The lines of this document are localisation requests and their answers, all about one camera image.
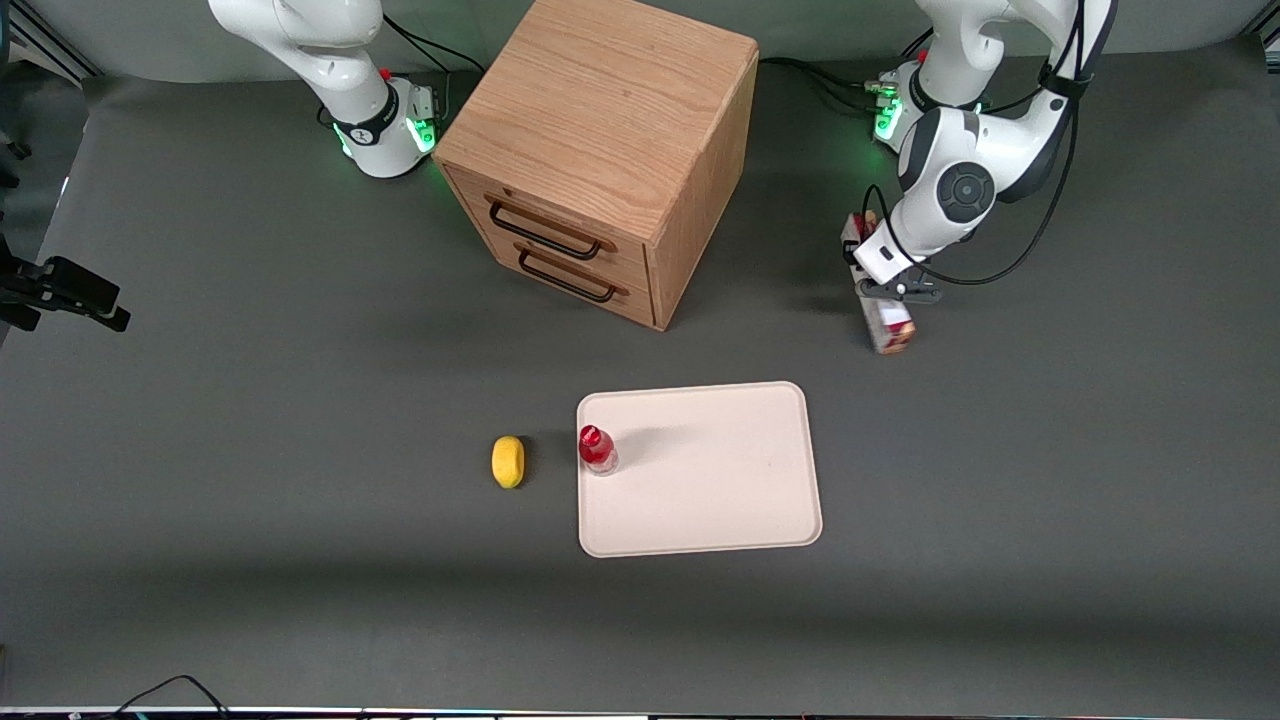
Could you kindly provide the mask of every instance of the metal handle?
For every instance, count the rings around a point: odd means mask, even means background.
[[[564,281],[557,278],[556,275],[552,275],[549,273],[544,273],[544,272],[539,270],[538,268],[530,268],[529,264],[525,263],[525,260],[527,260],[527,259],[529,259],[529,251],[527,250],[521,250],[520,251],[520,269],[521,270],[525,270],[526,273],[529,273],[530,275],[534,275],[535,278],[547,281],[547,282],[552,283],[553,286],[556,286],[556,287],[558,287],[561,290],[567,290],[567,291],[572,292],[573,295],[576,295],[579,297],[584,297],[586,300],[590,300],[591,302],[599,302],[599,304],[603,305],[604,302],[608,302],[609,300],[612,300],[613,299],[613,293],[617,292],[617,290],[618,290],[618,288],[616,288],[616,287],[613,287],[611,284],[609,290],[604,295],[595,295],[594,292],[588,292],[588,291],[577,287],[576,284],[564,282]]]
[[[598,241],[598,240],[591,243],[591,249],[590,250],[588,250],[586,252],[584,252],[581,250],[573,250],[572,247],[570,247],[567,245],[562,245],[559,242],[556,242],[554,240],[552,240],[549,237],[543,237],[543,236],[540,236],[540,234],[538,234],[538,233],[535,233],[532,231],[526,231],[525,228],[522,228],[520,225],[508,223],[507,220],[503,220],[502,218],[499,218],[498,217],[498,211],[502,210],[502,209],[503,209],[502,208],[502,202],[494,200],[493,205],[489,206],[489,219],[493,220],[493,224],[498,225],[499,228],[502,228],[502,229],[504,229],[507,232],[513,232],[513,233],[518,234],[520,237],[522,237],[525,240],[536,242],[538,245],[543,245],[543,246],[550,247],[556,252],[563,252],[564,255],[568,255],[570,258],[572,258],[575,260],[590,260],[591,258],[595,258],[596,252],[600,251],[600,241]]]

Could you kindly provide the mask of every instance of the gray table surface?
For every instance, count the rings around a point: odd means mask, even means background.
[[[787,68],[666,334],[499,268],[435,168],[360,176],[300,83],[100,86],[45,250],[134,320],[0,351],[3,702],[184,671],[232,705],[1275,717],[1266,94],[1256,40],[1108,56],[1043,247],[886,359],[837,236],[895,161]],[[1002,265],[1047,200],[938,266]],[[582,396],[769,379],[808,395],[815,544],[582,553]]]

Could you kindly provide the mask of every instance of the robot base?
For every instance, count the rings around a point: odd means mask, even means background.
[[[419,87],[404,78],[388,81],[399,95],[396,120],[375,145],[358,145],[334,127],[342,151],[367,176],[394,178],[412,170],[435,149],[439,128],[430,87]]]

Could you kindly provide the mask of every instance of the plastic bottle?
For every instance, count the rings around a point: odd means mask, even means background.
[[[596,475],[608,475],[618,469],[618,448],[613,438],[595,425],[586,425],[577,436],[577,455]]]

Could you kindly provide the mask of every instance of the wooden cabinet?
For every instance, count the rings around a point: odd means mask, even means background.
[[[742,174],[754,40],[538,0],[435,150],[502,265],[666,329]]]

